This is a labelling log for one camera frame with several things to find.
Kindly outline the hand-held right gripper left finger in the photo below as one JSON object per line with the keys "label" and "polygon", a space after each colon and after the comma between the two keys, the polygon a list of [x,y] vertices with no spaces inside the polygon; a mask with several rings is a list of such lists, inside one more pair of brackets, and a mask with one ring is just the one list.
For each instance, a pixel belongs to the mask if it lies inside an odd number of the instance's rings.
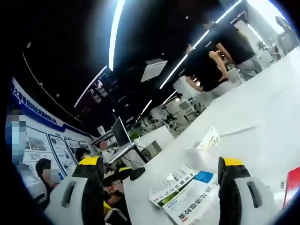
{"label": "hand-held right gripper left finger", "polygon": [[54,225],[104,225],[104,164],[100,156],[80,161],[50,194],[44,213]]}

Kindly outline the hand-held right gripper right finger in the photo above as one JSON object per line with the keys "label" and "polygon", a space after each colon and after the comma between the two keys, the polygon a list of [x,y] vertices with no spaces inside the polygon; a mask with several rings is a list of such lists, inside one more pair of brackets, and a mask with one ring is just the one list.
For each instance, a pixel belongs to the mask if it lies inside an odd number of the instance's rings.
{"label": "hand-held right gripper right finger", "polygon": [[276,216],[272,191],[236,158],[219,157],[220,225],[267,225]]}

